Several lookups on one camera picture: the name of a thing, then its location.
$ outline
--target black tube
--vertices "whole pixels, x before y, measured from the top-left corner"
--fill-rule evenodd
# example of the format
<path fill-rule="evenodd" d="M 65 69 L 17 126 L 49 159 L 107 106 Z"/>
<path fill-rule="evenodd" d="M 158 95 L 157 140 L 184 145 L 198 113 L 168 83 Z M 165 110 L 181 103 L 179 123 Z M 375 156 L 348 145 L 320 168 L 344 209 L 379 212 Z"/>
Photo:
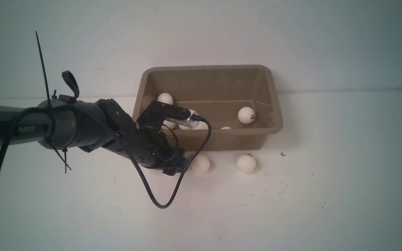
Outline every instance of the black tube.
<path fill-rule="evenodd" d="M 23 108 L 0 106 L 0 146 L 13 119 L 21 114 L 23 110 Z M 47 113 L 29 113 L 17 125 L 10 145 L 42 140 L 51 134 L 52 119 Z"/>

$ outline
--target white table surface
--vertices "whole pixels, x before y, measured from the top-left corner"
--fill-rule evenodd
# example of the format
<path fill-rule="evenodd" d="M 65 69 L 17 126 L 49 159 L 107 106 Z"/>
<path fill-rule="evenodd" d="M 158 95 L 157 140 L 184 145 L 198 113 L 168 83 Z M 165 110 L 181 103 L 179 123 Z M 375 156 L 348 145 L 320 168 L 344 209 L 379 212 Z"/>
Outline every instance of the white table surface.
<path fill-rule="evenodd" d="M 109 151 L 70 149 L 65 175 L 38 143 L 10 146 L 0 251 L 402 250 L 402 92 L 279 97 L 284 127 L 250 151 L 256 172 L 237 171 L 241 151 L 206 152 L 209 172 L 187 173 L 166 210 L 131 162 Z M 116 98 L 128 113 L 134 100 Z M 166 202 L 177 177 L 144 173 Z"/>

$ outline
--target white ball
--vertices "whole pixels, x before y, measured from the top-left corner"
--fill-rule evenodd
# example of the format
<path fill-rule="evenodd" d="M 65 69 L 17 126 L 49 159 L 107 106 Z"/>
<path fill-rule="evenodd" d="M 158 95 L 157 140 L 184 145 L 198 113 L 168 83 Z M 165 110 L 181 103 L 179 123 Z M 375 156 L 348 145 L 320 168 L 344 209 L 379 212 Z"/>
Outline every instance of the white ball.
<path fill-rule="evenodd" d="M 237 167 L 243 173 L 252 173 L 256 165 L 257 161 L 249 153 L 242 154 L 237 159 Z"/>
<path fill-rule="evenodd" d="M 243 107 L 238 112 L 238 120 L 243 124 L 251 124 L 255 120 L 255 112 L 251 107 Z"/>
<path fill-rule="evenodd" d="M 195 159 L 190 163 L 190 168 L 195 171 L 195 173 L 205 173 L 209 170 L 210 160 L 204 154 L 198 154 Z"/>
<path fill-rule="evenodd" d="M 207 124 L 203 121 L 200 121 L 197 127 L 194 128 L 194 130 L 207 130 L 209 127 Z"/>
<path fill-rule="evenodd" d="M 162 102 L 162 103 L 172 105 L 173 104 L 173 97 L 172 97 L 172 95 L 164 92 L 164 93 L 161 93 L 158 96 L 158 101 Z"/>
<path fill-rule="evenodd" d="M 170 122 L 170 121 L 166 121 L 166 120 L 164 120 L 163 124 L 165 124 L 166 126 L 170 127 L 171 130 L 173 130 L 174 126 L 176 125 L 175 123 Z M 161 130 L 167 130 L 168 131 L 169 129 L 162 125 Z"/>
<path fill-rule="evenodd" d="M 191 127 L 186 127 L 182 124 L 179 124 L 179 128 L 181 128 L 181 130 L 191 130 L 192 129 Z"/>

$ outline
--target plastic tub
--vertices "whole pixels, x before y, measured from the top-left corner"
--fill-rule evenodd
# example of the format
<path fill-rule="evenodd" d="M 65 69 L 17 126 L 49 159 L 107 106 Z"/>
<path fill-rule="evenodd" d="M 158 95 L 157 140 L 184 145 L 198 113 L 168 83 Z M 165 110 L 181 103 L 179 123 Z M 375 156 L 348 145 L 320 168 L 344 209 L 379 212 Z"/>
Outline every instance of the plastic tub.
<path fill-rule="evenodd" d="M 174 105 L 193 109 L 212 125 L 212 135 L 204 151 L 256 150 L 268 135 L 281 130 L 283 120 L 271 71 L 261 65 L 155 67 L 142 75 L 133 119 L 167 92 Z M 255 110 L 252 124 L 241 124 L 238 111 L 245 106 Z M 206 130 L 174 128 L 180 146 L 186 151 L 199 148 Z M 170 133 L 166 135 L 173 143 Z"/>

